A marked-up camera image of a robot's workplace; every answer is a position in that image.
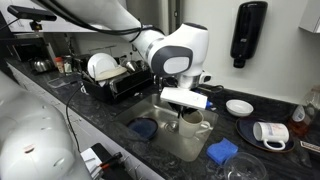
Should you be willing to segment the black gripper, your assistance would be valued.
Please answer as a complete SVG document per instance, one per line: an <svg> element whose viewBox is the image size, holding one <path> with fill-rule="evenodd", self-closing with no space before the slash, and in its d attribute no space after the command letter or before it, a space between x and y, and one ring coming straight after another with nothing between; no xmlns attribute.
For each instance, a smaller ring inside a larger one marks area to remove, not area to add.
<svg viewBox="0 0 320 180"><path fill-rule="evenodd" d="M188 112L188 108L186 106L178 105L175 103L169 102L170 107L178 113L177 118L181 118L182 114L185 114Z"/></svg>

